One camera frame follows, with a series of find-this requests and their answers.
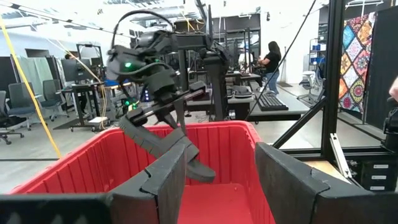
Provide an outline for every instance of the yellow rope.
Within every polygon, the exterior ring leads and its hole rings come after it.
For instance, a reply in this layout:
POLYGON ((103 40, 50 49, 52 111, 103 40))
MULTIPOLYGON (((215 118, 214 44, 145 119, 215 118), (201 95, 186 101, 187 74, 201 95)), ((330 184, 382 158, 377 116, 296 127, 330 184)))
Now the yellow rope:
POLYGON ((16 54, 15 54, 14 47, 12 46, 12 43, 11 43, 11 39, 10 39, 10 37, 8 36, 8 32, 7 32, 7 29, 6 29, 6 25, 4 24, 4 21, 3 21, 1 15, 0 15, 0 26, 1 26, 2 33, 4 34, 4 38, 6 39, 7 45, 8 45, 8 47, 9 47, 9 49, 10 49, 12 58, 13 58, 14 61, 15 61, 15 65, 16 65, 16 67, 17 67, 17 69, 18 69, 18 72, 19 72, 19 74, 21 75, 22 80, 23 80, 24 83, 25 83, 25 86, 26 86, 26 88, 27 88, 27 91, 29 92, 30 97, 32 98, 32 101, 33 101, 33 104, 34 104, 34 106, 35 106, 37 115, 39 116, 40 122, 42 123, 42 125, 43 125, 43 127, 44 127, 44 130, 45 130, 45 132, 47 133, 47 136, 48 136, 49 139, 50 139, 50 142, 51 142, 51 144, 52 144, 52 146, 53 146, 53 148, 54 148, 54 150, 55 150, 55 153, 57 154, 58 158, 61 158, 61 157, 62 157, 61 152, 60 152, 60 150, 58 149, 58 147, 57 147, 57 145, 56 145, 54 139, 52 138, 51 133, 50 133, 50 131, 49 131, 47 125, 45 124, 45 121, 44 121, 44 119, 43 119, 42 113, 41 113, 41 111, 40 111, 39 104, 37 103, 36 98, 35 98, 35 96, 34 96, 34 94, 33 94, 33 91, 32 91, 32 89, 30 88, 30 85, 29 85, 29 83, 28 83, 28 81, 27 81, 27 79, 26 79, 26 77, 25 77, 24 71, 22 71, 21 65, 19 64, 18 58, 17 58, 17 56, 16 56, 16 54))

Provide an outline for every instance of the red plastic crate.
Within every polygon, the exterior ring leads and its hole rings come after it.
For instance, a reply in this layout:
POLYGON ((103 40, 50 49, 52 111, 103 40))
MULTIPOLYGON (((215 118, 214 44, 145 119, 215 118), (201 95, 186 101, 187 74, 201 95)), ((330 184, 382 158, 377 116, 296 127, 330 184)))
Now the red plastic crate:
MULTIPOLYGON (((168 126, 148 127, 164 137, 168 126)), ((254 145, 260 141, 243 121, 188 124, 199 160, 216 172, 211 184, 187 179, 178 223, 274 223, 262 192, 254 145)), ((155 161, 117 128, 87 141, 12 194, 107 192, 155 161)))

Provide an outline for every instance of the floor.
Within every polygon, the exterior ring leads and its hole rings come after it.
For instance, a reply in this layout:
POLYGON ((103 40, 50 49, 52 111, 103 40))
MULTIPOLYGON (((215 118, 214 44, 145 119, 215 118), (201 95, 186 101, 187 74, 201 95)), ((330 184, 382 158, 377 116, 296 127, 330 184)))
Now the floor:
MULTIPOLYGON (((292 94, 302 94, 300 86, 285 88, 292 94)), ((49 121, 49 128, 52 137, 56 142, 62 155, 72 152, 76 147, 92 138, 95 133, 90 129, 76 128, 73 133, 69 129, 52 130, 67 121, 74 119, 59 117, 54 122, 49 121)), ((187 123, 206 122, 204 113, 192 113, 191 118, 186 118, 187 123)), ((154 124, 155 120, 150 119, 148 124, 154 124)), ((295 121, 271 121, 261 122, 254 125, 262 140, 272 143, 288 130, 295 121)), ((307 148, 320 147, 320 130, 322 128, 322 112, 318 113, 310 120, 296 135, 294 135, 283 148, 307 148)), ((352 128, 351 126, 338 121, 337 135, 342 146, 378 146, 379 141, 367 136, 366 134, 352 128)), ((32 131, 26 128, 18 130, 25 135, 20 139, 11 136, 9 139, 12 144, 7 146, 0 142, 0 193, 7 193, 15 186, 22 184, 33 178, 38 172, 44 170, 54 161, 12 161, 23 159, 56 159, 57 155, 40 124, 35 124, 32 131)))

